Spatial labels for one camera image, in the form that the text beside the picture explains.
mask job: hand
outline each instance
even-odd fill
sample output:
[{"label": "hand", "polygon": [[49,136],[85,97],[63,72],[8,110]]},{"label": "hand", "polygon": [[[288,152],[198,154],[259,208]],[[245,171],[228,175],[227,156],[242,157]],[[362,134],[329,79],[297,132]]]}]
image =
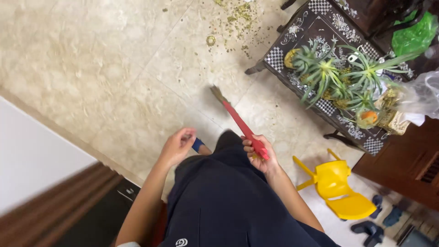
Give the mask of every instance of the hand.
[{"label": "hand", "polygon": [[195,142],[195,128],[182,128],[171,135],[162,148],[157,164],[165,168],[180,163]]},{"label": "hand", "polygon": [[274,172],[279,167],[276,153],[274,152],[271,143],[267,140],[267,138],[265,138],[265,136],[254,134],[253,138],[261,141],[262,144],[264,144],[270,158],[268,160],[264,160],[261,157],[256,156],[255,149],[252,147],[252,141],[245,138],[245,136],[241,136],[241,139],[243,140],[242,144],[244,145],[244,150],[247,152],[247,157],[248,160],[250,160],[250,163],[252,163],[252,165],[256,169],[258,169],[267,176],[269,173]]}]

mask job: wooden table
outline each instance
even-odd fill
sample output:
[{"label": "wooden table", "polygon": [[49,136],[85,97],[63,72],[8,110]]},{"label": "wooden table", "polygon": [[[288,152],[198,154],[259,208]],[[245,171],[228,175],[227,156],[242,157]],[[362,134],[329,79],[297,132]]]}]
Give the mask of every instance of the wooden table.
[{"label": "wooden table", "polygon": [[[348,44],[354,47],[362,45],[363,52],[371,58],[377,59],[383,56],[380,49],[376,49],[373,44],[366,41],[363,31],[358,30],[358,25],[352,21],[356,18],[353,15],[355,15],[354,11],[341,9],[337,0],[309,0],[293,15],[288,24],[278,28],[281,35],[265,56],[245,73],[253,74],[265,68],[269,69],[285,86],[301,98],[307,86],[301,86],[295,72],[284,66],[284,57],[291,49],[302,45],[310,46],[317,42],[317,55],[320,55],[330,49],[333,40],[337,40],[337,45]],[[350,50],[345,48],[335,49],[332,56],[341,59],[336,67],[342,69],[349,66],[347,62],[349,52]],[[314,95],[315,92],[311,91],[308,99]],[[368,130],[359,128],[343,117],[354,119],[353,112],[341,112],[328,100],[319,99],[311,109],[336,129],[335,133],[324,135],[325,138],[337,139],[371,155],[376,155],[387,139],[388,135],[384,129],[380,127]]]}]

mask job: checkered pattern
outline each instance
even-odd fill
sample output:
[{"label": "checkered pattern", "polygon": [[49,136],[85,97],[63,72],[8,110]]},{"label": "checkered pattern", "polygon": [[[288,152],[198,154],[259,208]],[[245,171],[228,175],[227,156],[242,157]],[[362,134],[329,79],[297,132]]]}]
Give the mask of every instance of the checkered pattern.
[{"label": "checkered pattern", "polygon": [[332,116],[336,109],[329,100],[322,98],[317,101],[316,106],[328,116]]},{"label": "checkered pattern", "polygon": [[273,47],[264,60],[279,73],[284,69],[284,52],[279,47]]},{"label": "checkered pattern", "polygon": [[315,14],[320,12],[323,15],[326,15],[326,13],[331,9],[331,4],[326,0],[311,0],[309,1],[308,7]]},{"label": "checkered pattern", "polygon": [[366,142],[363,144],[363,147],[371,153],[371,155],[375,156],[383,147],[384,143],[372,137],[369,137]]},{"label": "checkered pattern", "polygon": [[362,46],[362,49],[364,53],[373,59],[378,59],[380,56],[369,42],[366,42],[366,44]]}]

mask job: plastic bag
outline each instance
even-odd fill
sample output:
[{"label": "plastic bag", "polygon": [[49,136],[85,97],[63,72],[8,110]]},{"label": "plastic bag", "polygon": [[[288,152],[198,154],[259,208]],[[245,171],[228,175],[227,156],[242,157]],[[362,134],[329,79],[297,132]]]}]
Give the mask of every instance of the plastic bag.
[{"label": "plastic bag", "polygon": [[396,109],[403,113],[420,113],[439,119],[439,71],[419,75],[401,84]]},{"label": "plastic bag", "polygon": [[[413,11],[404,19],[403,22],[412,20],[415,14],[416,11]],[[420,49],[426,50],[435,37],[437,28],[437,16],[426,12],[420,22],[409,28],[394,32],[392,38],[392,47],[395,55],[401,56]]]}]

